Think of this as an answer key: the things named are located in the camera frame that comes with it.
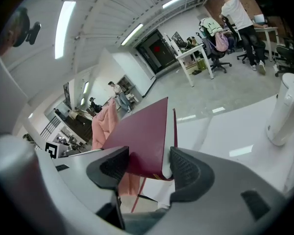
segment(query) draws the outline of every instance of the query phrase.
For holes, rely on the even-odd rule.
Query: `sneaker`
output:
[[[260,61],[260,62],[259,62],[258,72],[259,72],[261,75],[266,75],[265,64],[264,64],[263,61]]]
[[[257,71],[256,65],[251,65],[250,67],[253,69],[253,71]]]

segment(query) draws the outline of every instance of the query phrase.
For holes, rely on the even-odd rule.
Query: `blue jeans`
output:
[[[131,103],[128,101],[127,97],[125,96],[124,92],[119,93],[119,96],[116,97],[116,101],[124,110],[128,110],[128,107],[131,108]]]

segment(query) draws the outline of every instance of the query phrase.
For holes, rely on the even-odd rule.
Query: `pink cloth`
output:
[[[92,149],[100,149],[106,139],[119,123],[116,102],[114,98],[110,99],[109,105],[102,108],[98,115],[93,117],[93,145]],[[137,195],[140,184],[140,177],[125,173],[119,183],[119,196]]]

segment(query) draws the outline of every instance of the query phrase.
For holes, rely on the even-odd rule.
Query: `fluorescent light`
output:
[[[246,153],[250,153],[252,151],[253,145],[246,146],[243,148],[239,148],[229,152],[230,157],[236,157],[240,155],[244,155]]]
[[[85,93],[87,92],[88,85],[89,85],[89,83],[87,82],[87,83],[85,84],[85,86],[84,86],[83,94],[85,94]]]
[[[220,108],[213,109],[212,112],[216,113],[216,112],[220,112],[220,111],[224,111],[224,110],[225,109],[223,107],[220,107]]]
[[[67,33],[71,14],[73,12],[75,1],[65,1],[59,16],[57,31],[55,34],[54,58],[58,59],[63,56],[65,35]]]
[[[165,3],[165,4],[162,6],[162,8],[163,8],[163,9],[164,9],[164,8],[167,8],[168,6],[170,6],[171,4],[173,4],[173,3],[177,2],[177,1],[179,1],[179,0],[171,0],[170,2]]]
[[[188,117],[181,117],[181,118],[178,118],[176,121],[182,121],[182,120],[187,120],[187,119],[191,119],[191,118],[196,118],[196,115],[191,115]]]
[[[143,27],[142,24],[139,24],[132,32],[131,34],[129,34],[129,36],[121,43],[121,45],[126,45],[126,43],[128,42],[128,40],[131,39],[132,36],[135,35],[135,33],[141,28]]]

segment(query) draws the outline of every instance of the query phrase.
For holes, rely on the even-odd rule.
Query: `headphones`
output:
[[[20,7],[16,11],[21,14],[20,18],[22,22],[22,29],[13,47],[20,46],[24,41],[29,42],[30,45],[33,45],[41,29],[41,24],[39,22],[36,22],[34,23],[34,26],[30,28],[30,21],[27,15],[27,9],[25,7]]]

